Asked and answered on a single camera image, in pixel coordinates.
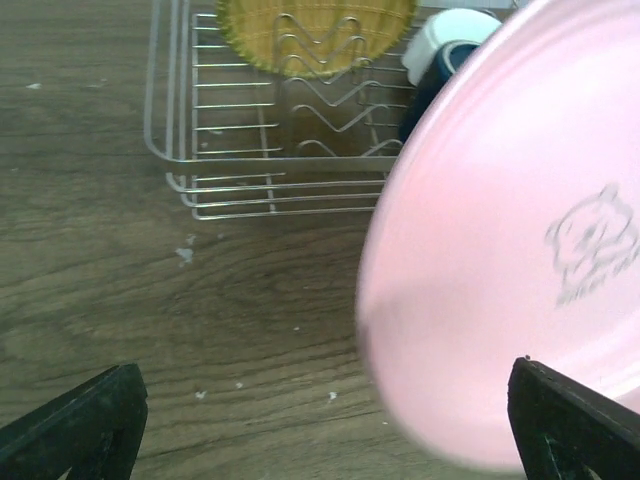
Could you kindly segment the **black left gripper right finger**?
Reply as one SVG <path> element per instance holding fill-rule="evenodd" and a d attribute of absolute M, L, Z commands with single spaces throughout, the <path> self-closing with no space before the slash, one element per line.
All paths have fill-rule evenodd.
<path fill-rule="evenodd" d="M 515 360 L 507 410 L 527 478 L 639 477 L 639 415 L 548 366 Z"/>

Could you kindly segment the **dark blue mug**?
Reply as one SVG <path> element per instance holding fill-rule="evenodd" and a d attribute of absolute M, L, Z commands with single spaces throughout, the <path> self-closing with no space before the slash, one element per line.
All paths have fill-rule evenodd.
<path fill-rule="evenodd" d="M 399 124 L 398 139 L 401 142 L 407 141 L 439 92 L 479 47 L 480 44 L 477 42 L 458 40 L 447 42 L 438 49 L 430 66 L 417 84 L 405 115 Z"/>

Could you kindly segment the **round woven bamboo tray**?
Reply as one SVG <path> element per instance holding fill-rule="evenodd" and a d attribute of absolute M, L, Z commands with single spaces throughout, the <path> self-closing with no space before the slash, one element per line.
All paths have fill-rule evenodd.
<path fill-rule="evenodd" d="M 249 64 L 330 77 L 376 60 L 407 33 L 415 1 L 218 1 L 221 34 Z"/>

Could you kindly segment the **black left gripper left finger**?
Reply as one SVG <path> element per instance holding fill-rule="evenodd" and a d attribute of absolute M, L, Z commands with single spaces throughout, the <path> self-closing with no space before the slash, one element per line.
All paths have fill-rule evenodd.
<path fill-rule="evenodd" d="M 147 415 L 139 367 L 111 367 L 2 427 L 1 477 L 128 479 Z"/>

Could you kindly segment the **pink plate with woven pattern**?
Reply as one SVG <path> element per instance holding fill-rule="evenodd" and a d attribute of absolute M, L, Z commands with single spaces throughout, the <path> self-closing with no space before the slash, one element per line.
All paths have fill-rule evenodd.
<path fill-rule="evenodd" d="M 387 411 L 455 463 L 518 472 L 529 356 L 639 407 L 639 5 L 532 1 L 464 62 L 377 203 L 358 338 Z"/>

